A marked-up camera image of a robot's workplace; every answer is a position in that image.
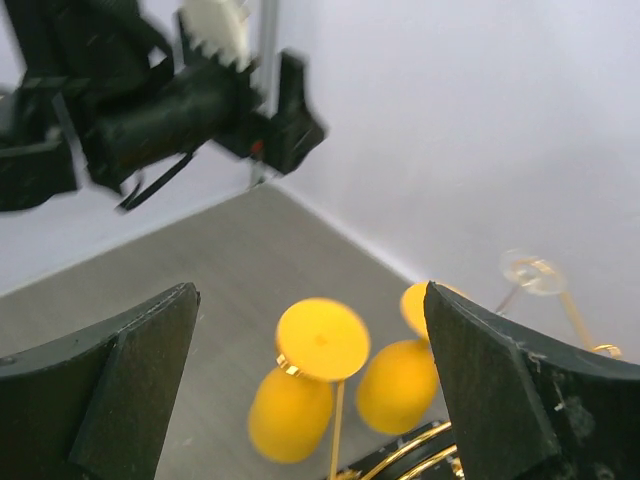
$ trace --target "gear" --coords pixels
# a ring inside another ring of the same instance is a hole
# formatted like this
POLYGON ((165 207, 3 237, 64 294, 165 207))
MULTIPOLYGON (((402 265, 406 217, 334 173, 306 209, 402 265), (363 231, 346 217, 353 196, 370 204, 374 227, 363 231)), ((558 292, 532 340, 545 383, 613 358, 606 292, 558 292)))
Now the gear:
POLYGON ((192 48, 207 57, 218 54, 220 62, 235 62, 238 71, 251 63, 249 10, 236 0, 183 0, 184 27, 192 48))

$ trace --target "gray carpet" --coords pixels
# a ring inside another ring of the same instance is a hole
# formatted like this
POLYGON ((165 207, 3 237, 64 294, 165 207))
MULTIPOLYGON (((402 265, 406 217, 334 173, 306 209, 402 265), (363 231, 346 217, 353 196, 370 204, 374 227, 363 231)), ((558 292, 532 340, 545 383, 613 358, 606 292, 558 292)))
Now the gray carpet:
MULTIPOLYGON (((256 454, 246 434, 254 392, 274 365, 281 313, 310 296, 362 315, 372 353, 412 338, 398 302, 406 284, 278 190, 263 186, 0 299, 0 356, 83 328, 183 281, 202 293, 200 318, 157 480, 314 479, 329 433, 294 466, 256 454)), ((383 444, 358 418, 347 386, 341 463, 383 444)), ((445 416, 439 397, 428 418, 445 416)))

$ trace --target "metal pole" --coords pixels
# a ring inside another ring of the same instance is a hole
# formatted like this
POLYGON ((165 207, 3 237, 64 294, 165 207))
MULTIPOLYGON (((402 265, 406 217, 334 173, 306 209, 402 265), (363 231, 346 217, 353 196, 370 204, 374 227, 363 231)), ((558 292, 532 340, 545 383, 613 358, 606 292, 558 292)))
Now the metal pole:
MULTIPOLYGON (((265 95, 264 109, 268 114, 275 110, 275 66, 278 63, 277 38, 278 17, 280 15, 280 0, 262 0, 260 8, 259 30, 259 58, 260 67, 257 71, 257 86, 265 95)), ((266 168, 264 164, 256 162, 251 167, 249 188, 260 185, 265 180, 266 168)))

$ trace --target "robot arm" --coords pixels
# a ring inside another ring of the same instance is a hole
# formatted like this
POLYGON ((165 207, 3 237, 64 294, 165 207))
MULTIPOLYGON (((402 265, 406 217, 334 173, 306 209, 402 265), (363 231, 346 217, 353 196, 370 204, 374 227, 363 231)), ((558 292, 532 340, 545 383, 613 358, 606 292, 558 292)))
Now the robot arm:
POLYGON ((5 6, 26 71, 14 91, 0 92, 0 212, 78 188, 74 137, 91 180, 119 195, 134 173, 184 156, 126 198, 125 210, 160 189, 209 141, 288 174, 324 140, 305 99, 305 62, 291 52, 281 54, 277 113, 260 113, 263 99, 251 85, 254 64, 241 28, 246 14, 235 4, 185 1, 176 14, 181 69, 137 0, 5 0, 5 6), (194 21, 198 16, 204 21, 194 21), (156 51, 164 60, 152 65, 156 51), (60 105, 73 132, 63 128, 60 105))

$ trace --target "yellow egg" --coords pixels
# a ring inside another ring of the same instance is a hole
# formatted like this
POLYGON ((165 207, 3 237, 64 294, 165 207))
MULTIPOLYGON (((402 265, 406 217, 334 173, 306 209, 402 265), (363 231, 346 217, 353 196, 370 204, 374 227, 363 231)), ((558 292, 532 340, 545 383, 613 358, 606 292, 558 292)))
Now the yellow egg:
MULTIPOLYGON (((450 285, 445 283, 441 283, 441 285, 462 297, 466 297, 464 293, 450 285)), ((428 286, 428 282, 411 285, 405 290, 400 299, 400 311, 402 312, 405 322, 407 322, 411 330, 426 341, 429 341, 429 333, 427 331, 428 319, 424 313, 424 301, 428 293, 428 286)))
POLYGON ((400 435, 417 427, 438 390, 433 354, 424 340, 384 348, 358 386, 356 406, 370 428, 400 435))
POLYGON ((332 411, 330 384, 275 368, 260 384, 251 406, 249 437, 273 462, 300 462, 317 448, 332 411))

